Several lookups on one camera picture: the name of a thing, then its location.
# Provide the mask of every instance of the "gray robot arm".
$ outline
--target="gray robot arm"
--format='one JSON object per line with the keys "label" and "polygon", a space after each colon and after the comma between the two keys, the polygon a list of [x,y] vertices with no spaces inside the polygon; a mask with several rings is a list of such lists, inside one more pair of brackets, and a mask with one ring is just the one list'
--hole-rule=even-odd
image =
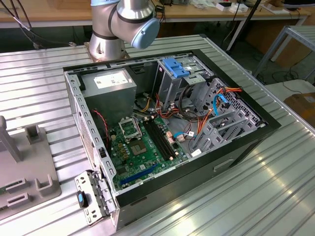
{"label": "gray robot arm", "polygon": [[145,49],[159,31],[149,0],[92,0],[93,35],[90,54],[97,60],[115,60],[125,50],[123,41]]}

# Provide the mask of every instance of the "metal bracket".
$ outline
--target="metal bracket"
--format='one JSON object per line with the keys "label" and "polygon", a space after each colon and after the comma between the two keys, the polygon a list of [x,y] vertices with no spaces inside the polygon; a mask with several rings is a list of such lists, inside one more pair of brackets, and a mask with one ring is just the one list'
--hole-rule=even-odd
{"label": "metal bracket", "polygon": [[109,217],[116,211],[116,205],[105,179],[98,177],[98,172],[85,171],[75,179],[75,185],[80,193],[79,201],[87,202],[84,215],[89,226]]}

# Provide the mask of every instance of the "metal table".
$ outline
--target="metal table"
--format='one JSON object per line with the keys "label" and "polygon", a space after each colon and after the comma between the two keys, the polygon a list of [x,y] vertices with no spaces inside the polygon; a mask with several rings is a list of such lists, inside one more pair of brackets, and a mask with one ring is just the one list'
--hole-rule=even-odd
{"label": "metal table", "polygon": [[[282,127],[247,159],[117,235],[309,235],[315,221],[315,130],[208,38],[160,38],[131,57],[201,49]],[[62,194],[0,221],[10,235],[110,235],[109,220],[89,228],[73,178],[89,163],[71,117],[63,66],[91,60],[84,47],[0,55],[0,114],[11,133],[38,123],[48,133]]]}
{"label": "metal table", "polygon": [[[265,63],[269,60],[273,52],[279,47],[279,49],[274,54],[271,61],[275,61],[278,55],[281,54],[283,49],[286,47],[287,43],[291,40],[291,38],[295,38],[300,43],[304,44],[306,47],[315,51],[315,26],[285,26],[282,31],[279,33],[278,37],[275,41],[271,44],[270,48],[264,55],[264,57],[259,62],[256,70],[254,71],[253,75],[256,77],[263,69]],[[313,72],[314,69],[304,78],[306,80]]]}

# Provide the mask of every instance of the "blue latch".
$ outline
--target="blue latch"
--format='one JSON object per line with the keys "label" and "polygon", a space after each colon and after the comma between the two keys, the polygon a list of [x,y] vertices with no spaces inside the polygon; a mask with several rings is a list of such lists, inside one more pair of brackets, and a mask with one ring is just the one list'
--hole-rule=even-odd
{"label": "blue latch", "polygon": [[190,75],[189,71],[186,71],[174,58],[163,59],[163,62],[165,63],[166,68],[173,72],[175,78],[181,78]]}
{"label": "blue latch", "polygon": [[79,202],[83,202],[83,196],[82,193],[79,194]]}

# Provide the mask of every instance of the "cardboard box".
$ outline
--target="cardboard box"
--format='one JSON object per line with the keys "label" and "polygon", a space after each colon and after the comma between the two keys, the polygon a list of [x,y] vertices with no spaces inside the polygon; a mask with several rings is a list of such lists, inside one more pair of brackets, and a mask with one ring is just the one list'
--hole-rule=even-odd
{"label": "cardboard box", "polygon": [[294,94],[284,103],[315,128],[315,92]]}
{"label": "cardboard box", "polygon": [[51,0],[56,9],[90,9],[91,0]]}

